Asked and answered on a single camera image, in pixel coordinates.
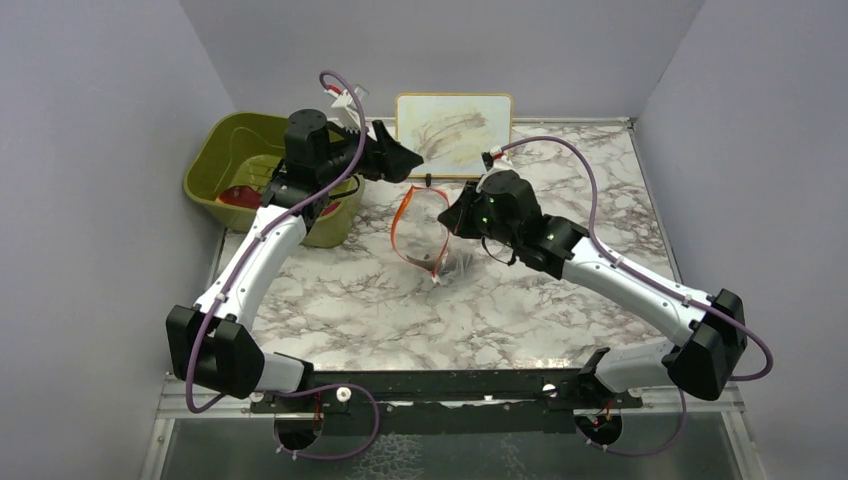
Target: green plastic bin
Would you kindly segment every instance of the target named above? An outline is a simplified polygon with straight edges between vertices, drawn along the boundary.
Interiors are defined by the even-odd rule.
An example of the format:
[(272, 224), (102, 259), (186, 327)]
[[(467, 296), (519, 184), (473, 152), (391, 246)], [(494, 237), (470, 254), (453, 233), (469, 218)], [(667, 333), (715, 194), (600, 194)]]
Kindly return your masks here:
[[(197, 158), (186, 172), (183, 188), (229, 229), (246, 232), (256, 211), (215, 202), (224, 190), (249, 185), (262, 191), (271, 173), (285, 157), (284, 117), (240, 112), (221, 119), (212, 129)], [(337, 139), (332, 132), (331, 140)], [(330, 193), (330, 204), (303, 240), (305, 245), (330, 248), (345, 241), (359, 210), (365, 182), (349, 178)]]

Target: lavender wall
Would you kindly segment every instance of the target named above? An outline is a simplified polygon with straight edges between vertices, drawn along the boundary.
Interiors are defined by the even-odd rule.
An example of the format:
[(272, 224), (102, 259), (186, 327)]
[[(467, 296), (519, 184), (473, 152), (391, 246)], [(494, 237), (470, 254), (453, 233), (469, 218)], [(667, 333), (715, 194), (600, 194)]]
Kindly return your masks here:
[(637, 123), (684, 280), (741, 294), (774, 350), (743, 394), (776, 479), (844, 478), (846, 22), (844, 0), (707, 0)]
[(136, 478), (164, 318), (220, 229), (182, 175), (232, 103), (175, 0), (0, 8), (3, 478)]
[(702, 0), (180, 0), (239, 109), (327, 98), (325, 68), (398, 93), (497, 91), (524, 116), (638, 115)]

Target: black joint cap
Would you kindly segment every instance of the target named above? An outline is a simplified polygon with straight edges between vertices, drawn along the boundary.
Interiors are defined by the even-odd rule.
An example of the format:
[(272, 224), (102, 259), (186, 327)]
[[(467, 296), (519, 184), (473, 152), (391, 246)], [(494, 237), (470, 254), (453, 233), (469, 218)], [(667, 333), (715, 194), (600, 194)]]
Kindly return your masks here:
[[(171, 309), (165, 320), (174, 375), (185, 380), (194, 340), (204, 313), (181, 307)], [(204, 337), (194, 370), (194, 382), (236, 398), (247, 398), (259, 383), (265, 367), (265, 354), (243, 325), (214, 317)]]
[[(722, 290), (711, 306), (744, 324), (742, 300)], [(668, 376), (686, 393), (703, 400), (716, 400), (747, 346), (747, 338), (735, 327), (705, 313), (689, 340), (678, 352), (663, 358)]]

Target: black metal base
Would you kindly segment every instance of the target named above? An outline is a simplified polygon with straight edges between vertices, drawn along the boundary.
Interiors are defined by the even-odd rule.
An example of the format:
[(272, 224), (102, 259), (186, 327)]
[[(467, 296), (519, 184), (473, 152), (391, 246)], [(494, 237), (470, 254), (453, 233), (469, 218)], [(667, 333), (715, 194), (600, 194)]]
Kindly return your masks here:
[[(314, 372), (310, 387), (352, 383), (381, 402), (380, 433), (437, 435), (459, 433), (575, 433), (575, 409), (600, 409), (608, 400), (591, 399), (579, 388), (580, 369)], [(554, 390), (545, 389), (553, 385)], [(346, 403), (333, 391), (317, 399), (266, 395), (253, 413), (309, 413), (320, 410), (322, 435), (367, 435), (374, 425), (368, 399), (353, 392)], [(639, 408), (629, 394), (614, 397), (614, 408)], [(313, 419), (275, 421), (280, 431), (312, 431)]]

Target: tabletop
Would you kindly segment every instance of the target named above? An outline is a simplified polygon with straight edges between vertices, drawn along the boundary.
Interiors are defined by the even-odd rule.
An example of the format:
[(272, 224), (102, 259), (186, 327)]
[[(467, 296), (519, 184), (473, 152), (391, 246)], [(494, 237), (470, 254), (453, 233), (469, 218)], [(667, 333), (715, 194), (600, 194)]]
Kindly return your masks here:
[[(513, 127), (513, 140), (534, 135), (565, 138), (592, 164), (600, 189), (599, 238), (631, 262), (671, 278), (627, 126)], [(591, 190), (571, 152), (536, 142), (517, 148), (511, 159), (533, 185), (544, 213), (586, 225)], [(453, 201), (462, 185), (434, 187)], [(308, 360), (320, 370), (558, 368), (580, 366), (602, 346), (660, 338), (610, 300), (520, 263), (498, 263), (470, 240), (450, 241), (450, 251), (470, 255), (463, 275), (434, 284), (391, 247), (392, 219), (408, 189), (368, 182), (344, 244), (301, 246), (286, 260), (254, 323), (264, 351)], [(227, 233), (219, 268), (243, 238)]]

